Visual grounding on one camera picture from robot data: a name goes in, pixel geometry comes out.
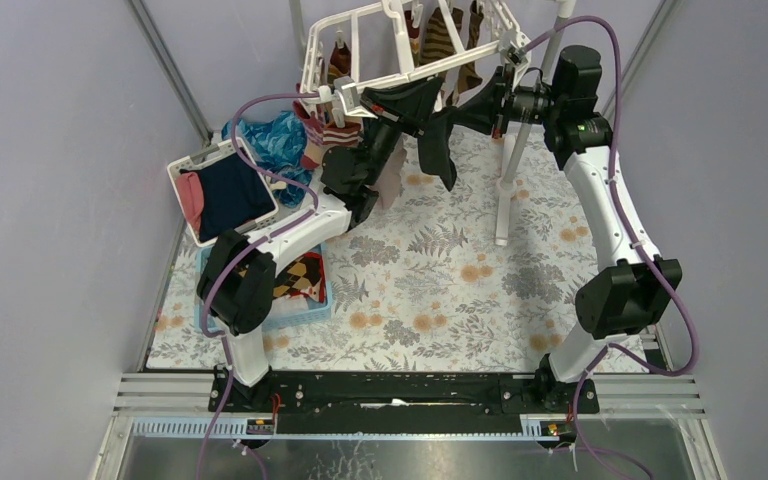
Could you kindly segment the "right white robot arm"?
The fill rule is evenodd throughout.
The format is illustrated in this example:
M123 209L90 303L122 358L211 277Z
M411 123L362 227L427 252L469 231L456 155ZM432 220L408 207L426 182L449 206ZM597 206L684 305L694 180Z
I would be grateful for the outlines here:
M660 321L682 269L648 237L620 172L614 129L595 109L600 54L564 48L548 84L516 86L513 76L512 67L497 68L491 83L456 108L453 121L494 137L511 122L542 125L544 143L585 213L598 273L576 293L577 326L541 364L551 374L533 386L537 405L557 412L573 398L571 383L611 344Z

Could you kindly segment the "red striped sock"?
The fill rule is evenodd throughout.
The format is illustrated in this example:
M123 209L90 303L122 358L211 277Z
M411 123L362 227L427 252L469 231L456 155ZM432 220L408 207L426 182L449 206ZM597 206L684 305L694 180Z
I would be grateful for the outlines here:
M300 165L306 170L315 170L322 165L326 152L322 125L319 119L312 115L299 100L293 102L293 111L302 123L306 135L306 145L300 159Z

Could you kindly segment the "black sock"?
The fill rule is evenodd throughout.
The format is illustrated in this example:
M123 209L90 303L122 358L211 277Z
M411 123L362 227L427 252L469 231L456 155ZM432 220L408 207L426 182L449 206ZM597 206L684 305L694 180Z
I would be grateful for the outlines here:
M451 160L449 140L452 130L461 120L457 107L444 107L429 118L424 133L418 138L418 160L421 171L438 177L451 192L457 181L457 169Z

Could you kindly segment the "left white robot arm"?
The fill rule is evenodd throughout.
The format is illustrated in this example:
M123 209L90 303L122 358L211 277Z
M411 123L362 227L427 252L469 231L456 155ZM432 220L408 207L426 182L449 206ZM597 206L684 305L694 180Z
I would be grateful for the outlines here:
M248 411L269 401L264 378L270 363L262 345L278 274L291 261L363 223L379 194L372 186L403 135L421 138L435 110L442 80L415 80L389 88L366 88L358 105L368 112L355 146L326 151L322 187L311 204L275 224L240 234L219 235L202 271L197 293L202 314L219 320L215 336L223 344L232 398Z

